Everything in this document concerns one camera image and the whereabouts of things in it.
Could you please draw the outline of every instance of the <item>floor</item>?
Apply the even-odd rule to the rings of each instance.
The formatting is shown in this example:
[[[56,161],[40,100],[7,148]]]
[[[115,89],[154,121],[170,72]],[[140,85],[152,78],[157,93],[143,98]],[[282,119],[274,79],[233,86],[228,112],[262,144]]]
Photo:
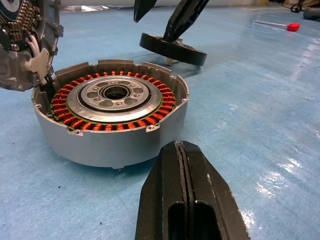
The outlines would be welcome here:
[[[61,13],[54,68],[114,58],[163,65],[138,44],[142,32],[162,34],[172,12],[155,8],[140,23],[132,9]],[[320,23],[281,7],[206,8],[182,37],[208,57],[203,67],[171,67],[191,93],[181,139],[228,182],[253,240],[318,240]],[[114,170],[57,156],[30,95],[0,90],[0,239],[133,240],[154,161]]]

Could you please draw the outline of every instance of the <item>glossy floor surface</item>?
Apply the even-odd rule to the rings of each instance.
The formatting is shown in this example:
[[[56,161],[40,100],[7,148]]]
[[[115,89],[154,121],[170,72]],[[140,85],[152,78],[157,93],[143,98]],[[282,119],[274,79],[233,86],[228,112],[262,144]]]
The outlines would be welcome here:
[[[163,33],[172,12],[156,8],[140,23],[132,9],[61,13],[54,68],[115,58],[163,64],[138,44],[142,32]],[[208,57],[204,67],[170,67],[191,93],[181,139],[228,182],[253,240],[319,240],[320,23],[280,7],[206,8],[182,37]],[[57,156],[30,95],[0,90],[0,239],[133,240],[154,161],[115,170]]]

